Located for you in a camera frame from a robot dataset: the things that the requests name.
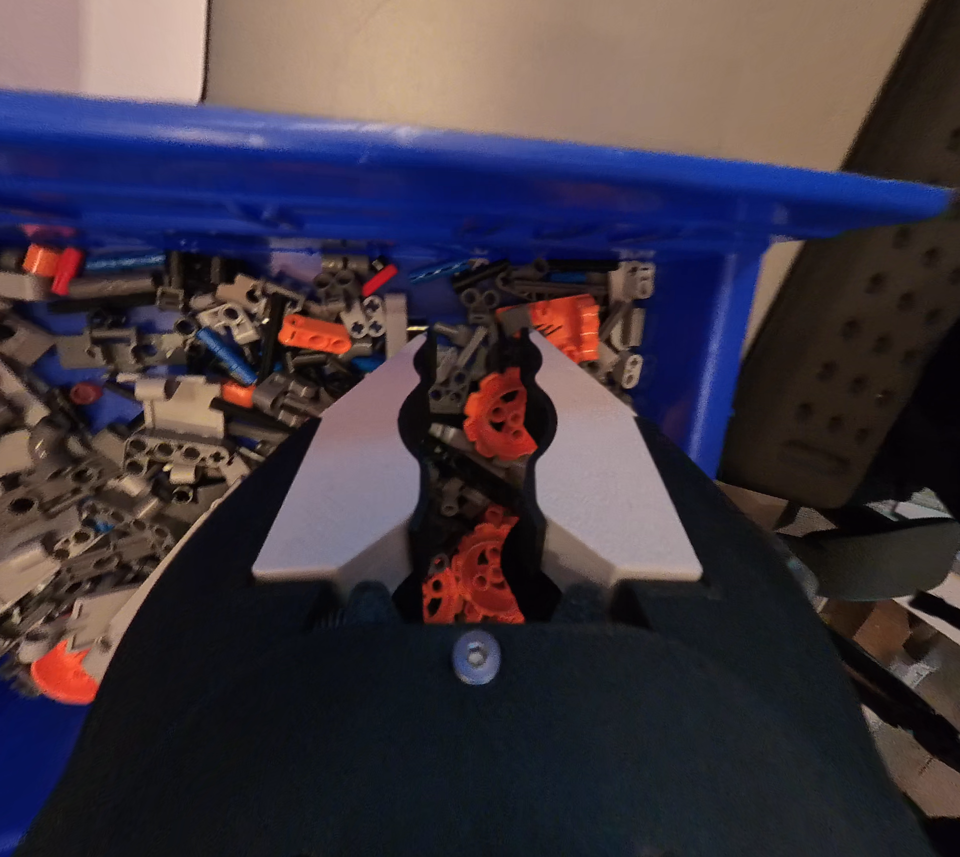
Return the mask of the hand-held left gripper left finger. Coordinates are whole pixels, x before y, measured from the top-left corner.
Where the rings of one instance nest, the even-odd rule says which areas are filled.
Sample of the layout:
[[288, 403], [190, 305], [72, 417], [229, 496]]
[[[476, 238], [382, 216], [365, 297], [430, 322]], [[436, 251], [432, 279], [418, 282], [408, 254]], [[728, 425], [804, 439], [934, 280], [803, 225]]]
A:
[[419, 335], [329, 407], [251, 573], [259, 583], [363, 583], [396, 591], [411, 572], [408, 528], [421, 467], [402, 440], [402, 405], [421, 383]]

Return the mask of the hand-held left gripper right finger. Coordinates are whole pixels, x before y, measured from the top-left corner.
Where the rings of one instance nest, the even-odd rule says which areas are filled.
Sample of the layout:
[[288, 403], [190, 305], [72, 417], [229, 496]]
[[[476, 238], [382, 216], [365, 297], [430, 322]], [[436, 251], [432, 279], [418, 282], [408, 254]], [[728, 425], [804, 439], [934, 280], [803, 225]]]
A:
[[556, 415], [534, 467], [543, 573], [560, 589], [699, 582], [702, 564], [632, 408], [542, 334], [531, 339], [541, 356], [535, 383]]

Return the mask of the pile of building-block parts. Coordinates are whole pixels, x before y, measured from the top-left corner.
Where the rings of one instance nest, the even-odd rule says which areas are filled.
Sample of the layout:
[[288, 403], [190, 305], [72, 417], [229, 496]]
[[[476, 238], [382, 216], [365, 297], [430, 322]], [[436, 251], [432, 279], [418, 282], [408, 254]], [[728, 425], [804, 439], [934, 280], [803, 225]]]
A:
[[2, 250], [2, 683], [85, 707], [151, 575], [293, 434], [426, 337], [426, 624], [521, 625], [503, 573], [535, 443], [520, 337], [630, 404], [656, 264], [323, 242], [279, 259]]

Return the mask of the blue tagged parts bin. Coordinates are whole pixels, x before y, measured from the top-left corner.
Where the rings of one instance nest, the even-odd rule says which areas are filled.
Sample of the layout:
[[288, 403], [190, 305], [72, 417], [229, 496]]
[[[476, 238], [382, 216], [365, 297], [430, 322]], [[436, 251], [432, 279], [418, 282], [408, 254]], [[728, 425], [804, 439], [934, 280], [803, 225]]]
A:
[[637, 425], [702, 564], [561, 590], [521, 498], [522, 624], [429, 625], [413, 570], [258, 583], [318, 424], [177, 551], [83, 722], [2, 689], [2, 855], [937, 855], [827, 629], [719, 491], [774, 236], [934, 218], [859, 175], [211, 106], [2, 92], [2, 240], [228, 257], [664, 256]]

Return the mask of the black perforated board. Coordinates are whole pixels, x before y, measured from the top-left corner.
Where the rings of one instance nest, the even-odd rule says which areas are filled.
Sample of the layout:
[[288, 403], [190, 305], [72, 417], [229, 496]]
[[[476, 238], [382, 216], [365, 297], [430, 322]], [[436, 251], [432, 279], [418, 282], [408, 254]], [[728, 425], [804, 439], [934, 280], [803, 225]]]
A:
[[958, 72], [959, 0], [927, 0], [845, 169], [947, 203], [801, 248], [741, 367], [722, 482], [825, 508], [864, 483], [958, 319]]

